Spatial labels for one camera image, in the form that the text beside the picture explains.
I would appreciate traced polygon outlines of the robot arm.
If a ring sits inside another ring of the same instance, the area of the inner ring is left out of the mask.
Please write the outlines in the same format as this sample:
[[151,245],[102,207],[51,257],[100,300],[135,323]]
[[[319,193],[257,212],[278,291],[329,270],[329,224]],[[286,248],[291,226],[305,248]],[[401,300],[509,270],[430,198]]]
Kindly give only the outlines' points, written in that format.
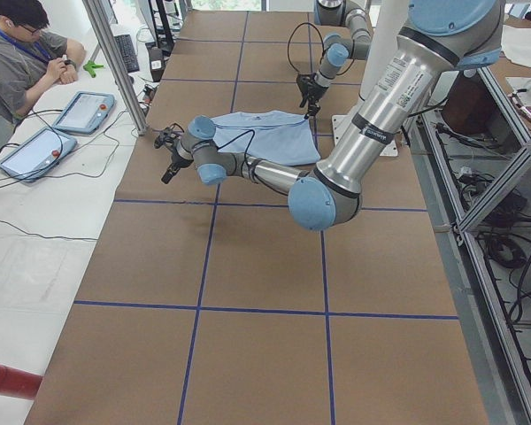
[[394,56],[366,100],[343,119],[343,134],[330,155],[310,172],[246,152],[219,151],[215,124],[200,115],[172,137],[162,182],[195,166],[205,185],[237,176],[287,195],[290,214],[303,228],[321,231],[351,220],[361,206],[362,178],[440,75],[498,60],[504,6],[503,1],[408,2]]
[[321,26],[345,27],[350,36],[331,33],[322,38],[322,55],[314,73],[298,73],[296,83],[301,93],[300,107],[306,108],[304,118],[314,117],[320,110],[319,101],[326,94],[341,68],[348,60],[365,60],[372,37],[368,26],[370,1],[314,2],[315,23]]

